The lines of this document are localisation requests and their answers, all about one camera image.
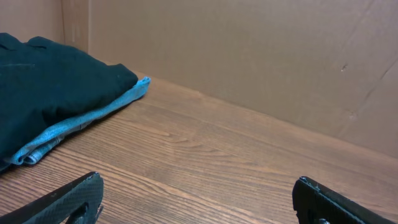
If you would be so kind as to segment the blue folded denim garment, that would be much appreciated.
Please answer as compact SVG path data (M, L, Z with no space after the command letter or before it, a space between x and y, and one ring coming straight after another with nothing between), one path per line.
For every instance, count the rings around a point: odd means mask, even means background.
M130 90L115 99L109 105L97 110L89 111L82 115L63 120L45 129L31 142L20 148L11 157L1 159L1 170L10 165L36 164L41 158L50 152L56 145L60 144L68 135L86 128L89 124L101 119L110 113L142 98L148 91L151 79L144 77L139 80Z

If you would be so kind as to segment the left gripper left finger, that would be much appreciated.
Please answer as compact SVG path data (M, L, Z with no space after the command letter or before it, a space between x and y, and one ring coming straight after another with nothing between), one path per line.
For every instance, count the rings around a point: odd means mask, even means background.
M103 209L103 192L103 178L97 172L89 172L3 215L1 223L96 223Z

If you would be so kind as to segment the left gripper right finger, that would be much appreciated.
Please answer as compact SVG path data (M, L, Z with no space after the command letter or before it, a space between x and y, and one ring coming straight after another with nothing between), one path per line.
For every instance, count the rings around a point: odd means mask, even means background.
M292 201L300 224L394 224L306 176L296 181Z

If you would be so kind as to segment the black folded garment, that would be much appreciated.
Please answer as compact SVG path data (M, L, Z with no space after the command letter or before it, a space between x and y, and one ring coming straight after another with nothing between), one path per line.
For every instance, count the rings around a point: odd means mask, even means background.
M107 65L43 37L1 34L1 169L23 161L28 143L68 118L108 106L138 82L122 64Z

